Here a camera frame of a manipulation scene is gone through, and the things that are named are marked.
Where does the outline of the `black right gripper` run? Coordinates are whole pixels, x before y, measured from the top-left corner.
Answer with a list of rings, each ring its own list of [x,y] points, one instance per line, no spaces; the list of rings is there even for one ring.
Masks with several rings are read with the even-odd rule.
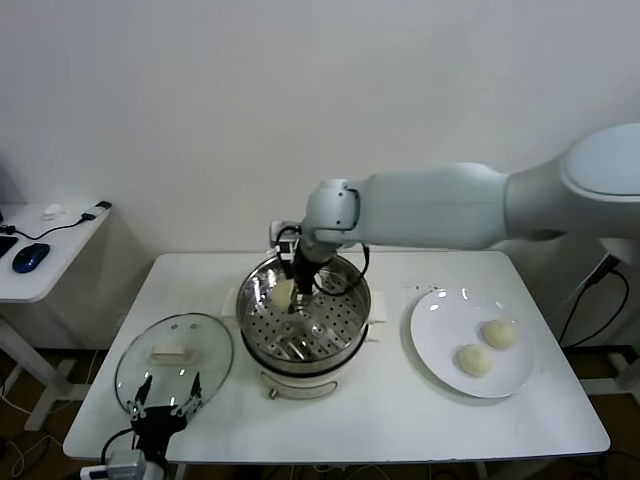
[[[296,245],[293,260],[291,262],[292,278],[298,293],[293,292],[290,297],[288,313],[290,315],[306,315],[310,296],[313,293],[314,279],[320,269],[318,263],[309,260],[300,244]]]

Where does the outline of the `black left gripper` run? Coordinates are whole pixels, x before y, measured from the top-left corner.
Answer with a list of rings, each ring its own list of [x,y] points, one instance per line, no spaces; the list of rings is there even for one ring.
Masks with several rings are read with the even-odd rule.
[[[203,406],[200,372],[197,372],[187,399],[179,406],[156,406],[144,410],[153,376],[148,375],[138,388],[133,400],[127,401],[131,427],[138,436],[136,448],[145,455],[165,455],[171,437],[186,429],[187,418],[192,418]]]

